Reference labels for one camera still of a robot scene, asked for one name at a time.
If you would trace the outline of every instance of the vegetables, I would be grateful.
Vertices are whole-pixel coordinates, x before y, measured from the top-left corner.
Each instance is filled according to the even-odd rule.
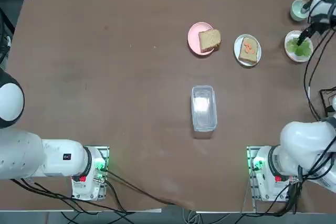
[[[309,41],[305,40],[304,42],[302,42],[300,46],[298,46],[297,44],[298,40],[299,38],[294,38],[294,39],[289,40],[286,43],[287,50],[289,52],[295,53],[296,56],[298,57],[310,57],[311,49],[310,49]]]

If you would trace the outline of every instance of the pink plate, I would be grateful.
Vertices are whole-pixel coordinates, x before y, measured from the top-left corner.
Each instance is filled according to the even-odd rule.
[[[190,28],[188,32],[188,43],[189,43],[191,50],[193,50],[194,53],[198,55],[208,55],[214,50],[212,49],[209,52],[201,52],[201,47],[199,45],[200,39],[198,37],[198,33],[200,31],[207,31],[209,29],[213,29],[213,28],[211,25],[205,22],[198,22]]]

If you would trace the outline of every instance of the white plate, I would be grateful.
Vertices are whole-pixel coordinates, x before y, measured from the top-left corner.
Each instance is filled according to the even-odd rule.
[[[291,58],[293,61],[296,61],[296,62],[306,62],[309,60],[309,58],[311,57],[310,56],[297,56],[294,52],[289,52],[287,51],[287,48],[286,48],[286,44],[288,41],[290,41],[291,39],[294,39],[294,38],[299,38],[301,34],[301,31],[290,31],[287,36],[285,37],[285,44],[284,44],[284,47],[285,47],[285,51],[286,51],[286,54],[288,55],[289,58]],[[311,53],[313,53],[313,43],[311,42],[310,38],[307,38],[306,40],[309,41],[309,47],[310,47],[310,50],[311,50]]]
[[[241,45],[242,45],[243,39],[245,37],[254,39],[257,42],[257,44],[258,44],[257,63],[255,63],[255,64],[247,63],[247,62],[239,60],[239,54],[240,54]],[[258,62],[261,59],[261,46],[260,46],[260,43],[259,43],[259,41],[255,37],[253,37],[250,34],[242,34],[242,35],[238,36],[238,38],[235,41],[234,51],[235,51],[235,56],[236,56],[237,60],[239,61],[239,63],[242,64],[242,65],[244,65],[244,66],[247,66],[247,67],[252,67],[252,66],[258,64]]]

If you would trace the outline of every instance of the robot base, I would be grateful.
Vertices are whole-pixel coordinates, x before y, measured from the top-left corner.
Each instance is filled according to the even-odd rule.
[[[289,180],[281,181],[281,178],[272,174],[268,159],[270,149],[271,146],[247,147],[252,195],[262,201],[274,201],[289,184]],[[277,201],[286,201],[287,192],[288,189],[284,190]]]
[[[109,147],[108,146],[86,146],[92,156],[91,168],[86,178],[74,181],[71,178],[72,197],[81,200],[102,200],[106,198],[107,173],[100,171],[101,168],[108,169]]]

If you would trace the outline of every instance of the black cable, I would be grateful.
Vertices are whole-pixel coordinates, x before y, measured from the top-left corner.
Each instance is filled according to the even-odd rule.
[[[116,219],[116,220],[113,220],[113,221],[111,221],[111,222],[109,222],[109,223],[106,223],[106,224],[112,224],[112,223],[115,223],[115,222],[117,222],[118,220],[121,220],[123,217],[120,217],[120,218],[118,218],[118,219]]]
[[[21,179],[21,181],[27,186],[27,187],[29,187],[31,190],[36,190],[36,191],[39,191],[39,192],[41,192],[41,193],[50,193],[50,191],[49,190],[47,190],[46,188],[44,188],[44,187],[42,187],[41,186],[41,188],[43,189],[43,190],[40,190],[40,189],[38,189],[38,188],[36,188],[36,187],[34,187],[34,186],[32,186],[32,185],[30,185],[27,181],[25,181],[23,178]],[[79,210],[77,210],[75,207],[73,207],[70,203],[68,203],[68,202],[66,202],[64,199],[60,199],[58,196],[58,194],[54,194],[54,193],[51,193],[51,194],[53,194],[55,197],[57,197],[59,200],[61,200],[61,201],[63,201],[65,204],[67,204],[70,208],[72,208],[74,211],[76,211],[76,212],[80,212]],[[74,202],[73,201],[73,203],[75,203],[81,210],[82,210],[82,212],[86,212],[80,205],[78,205],[77,204],[77,202]]]
[[[200,216],[200,218],[201,218],[201,222],[202,222],[202,224],[204,224],[204,221],[203,221],[203,217],[202,217],[202,215],[201,215],[201,214],[199,214],[199,216]]]
[[[81,212],[79,212],[78,214],[76,214],[76,216],[74,216],[74,217],[72,218],[72,220],[75,220],[80,214],[81,214]]]
[[[33,189],[33,190],[37,190],[37,191],[41,191],[41,190],[39,190],[38,188],[36,188],[36,187],[33,187],[32,185],[30,185],[30,184],[28,184],[23,178],[21,179],[21,181],[23,181],[24,182],[24,184],[26,185],[26,186],[28,186],[28,187],[30,187],[31,189]],[[47,192],[47,193],[50,193],[50,194],[52,194],[52,195],[54,195],[54,196],[59,196],[59,197],[63,197],[64,195],[62,195],[62,194],[57,194],[57,193],[53,193],[52,191],[50,191],[50,190],[48,190],[47,188],[45,188],[44,186],[42,186],[42,185],[40,185],[39,183],[34,183],[34,185],[37,185],[38,187],[40,187],[40,188],[42,188],[45,192]],[[78,206],[79,207],[79,209],[83,212],[83,213],[85,213],[85,214],[87,214],[87,215],[97,215],[98,214],[98,212],[87,212],[87,211],[85,211],[76,201],[74,201],[72,198],[69,200],[70,202],[72,202],[72,203],[74,203],[76,206]],[[78,211],[75,207],[73,207],[72,205],[69,205],[74,211],[77,211],[77,212],[80,212],[80,211]]]
[[[74,218],[71,220],[71,219],[68,218],[63,212],[61,212],[61,214],[63,215],[64,218],[66,218],[66,219],[69,221],[69,223],[79,224],[78,222],[75,222],[75,221],[74,221]]]
[[[236,221],[235,224],[237,224],[243,217],[245,217],[246,215],[241,215]]]
[[[111,207],[107,207],[107,206],[103,206],[103,205],[100,205],[100,204],[96,204],[96,203],[93,203],[93,202],[90,202],[90,201],[86,201],[86,200],[81,200],[81,199],[77,199],[77,198],[69,198],[69,197],[66,197],[64,195],[62,195],[62,197],[56,197],[54,195],[51,195],[49,193],[42,193],[36,189],[31,189],[25,185],[22,185],[20,182],[18,182],[17,180],[15,179],[11,179],[11,181],[13,181],[14,183],[16,183],[18,186],[20,186],[21,188],[27,190],[27,191],[30,191],[32,193],[36,193],[36,194],[39,194],[39,195],[43,195],[43,196],[46,196],[46,197],[49,197],[49,198],[54,198],[54,199],[65,199],[65,200],[75,200],[75,201],[79,201],[79,202],[84,202],[86,204],[89,204],[89,205],[93,205],[93,206],[96,206],[96,207],[101,207],[101,208],[104,208],[104,209],[108,209],[108,210],[112,210],[112,211],[115,211],[117,215],[119,215],[120,217],[123,217],[126,221],[128,221],[130,224],[134,224],[132,221],[130,221],[128,218],[126,218],[125,216],[126,215],[122,215],[123,212],[117,210],[117,209],[114,209],[114,208],[111,208]]]
[[[309,78],[309,82],[308,82],[308,86],[309,86],[309,87],[310,87],[310,84],[311,84],[311,80],[313,79],[314,73],[315,73],[315,71],[316,71],[316,69],[317,69],[317,66],[318,66],[319,63],[320,63],[320,60],[321,60],[322,55],[323,55],[323,53],[324,53],[324,50],[325,50],[325,48],[327,47],[329,41],[331,40],[331,38],[334,36],[335,33],[336,33],[336,31],[334,31],[334,32],[331,34],[331,36],[330,36],[329,39],[327,40],[326,44],[325,44],[325,45],[323,46],[323,48],[322,48],[320,57],[319,57],[318,61],[316,62],[316,65],[315,65],[315,67],[314,67],[314,69],[313,69],[313,72],[311,73],[311,76],[310,76],[310,78]]]
[[[311,171],[311,173],[312,174],[314,174],[314,173],[317,173],[320,169],[322,169],[322,167],[324,167],[326,164],[327,164],[327,162],[329,162],[329,160],[331,159],[333,157],[333,154],[331,153],[330,155],[329,155],[329,157],[327,157],[317,168],[315,168],[315,169],[313,169],[312,171]]]
[[[313,56],[314,56],[315,52],[317,51],[317,49],[321,46],[322,42],[326,39],[326,37],[329,34],[329,32],[330,32],[330,30],[328,30],[326,32],[325,36],[322,38],[322,40],[315,47],[313,53],[311,54],[311,56],[310,56],[310,58],[309,58],[309,60],[307,62],[306,69],[304,70],[304,74],[303,74],[303,88],[305,90],[304,92],[305,92],[306,98],[308,100],[309,109],[312,112],[312,115],[314,116],[314,118],[315,118],[316,121],[320,121],[321,117],[317,113],[317,111],[315,110],[315,108],[314,108],[313,104],[311,103],[310,98],[308,96],[307,85],[306,85],[306,76],[307,76],[307,71],[308,71],[308,67],[309,67],[309,63],[310,63],[311,59],[313,58]]]
[[[328,172],[330,172],[330,170],[333,168],[333,166],[334,166],[334,158],[331,160],[329,168],[324,173],[322,173],[320,176],[317,176],[317,177],[314,177],[314,178],[308,178],[308,180],[318,180],[320,178],[323,178]]]
[[[118,198],[117,192],[115,191],[113,185],[112,185],[109,181],[107,181],[107,180],[105,180],[105,183],[106,183],[106,184],[110,187],[110,189],[112,190],[112,192],[113,192],[113,194],[114,194],[114,198],[115,198],[115,200],[116,200],[116,202],[117,202],[117,204],[118,204],[119,209],[122,210],[123,212],[127,213],[127,211],[122,207],[122,205],[121,205],[121,203],[120,203],[120,200],[119,200],[119,198]]]
[[[145,192],[144,190],[141,190],[139,187],[136,187],[135,185],[129,183],[128,181],[126,181],[125,179],[119,177],[117,174],[113,173],[113,172],[110,172],[109,170],[106,170],[106,169],[101,169],[101,171],[103,172],[107,172],[109,174],[111,174],[112,176],[116,177],[117,179],[121,180],[122,182],[124,182],[125,184],[127,184],[129,187],[131,187],[133,190],[139,192],[139,193],[142,193],[148,197],[150,197],[151,199],[154,199],[156,200],[157,202],[160,202],[160,203],[163,203],[163,204],[166,204],[166,205],[175,205],[171,202],[168,202],[168,201],[165,201],[165,200],[161,200],[161,199],[158,199],[156,197],[154,197],[153,195]]]
[[[222,217],[220,217],[218,220],[215,220],[215,221],[213,221],[213,222],[210,222],[209,224],[214,224],[214,223],[220,222],[220,221],[224,220],[228,215],[230,215],[230,214],[227,214],[227,215],[225,215],[225,216],[222,216]]]

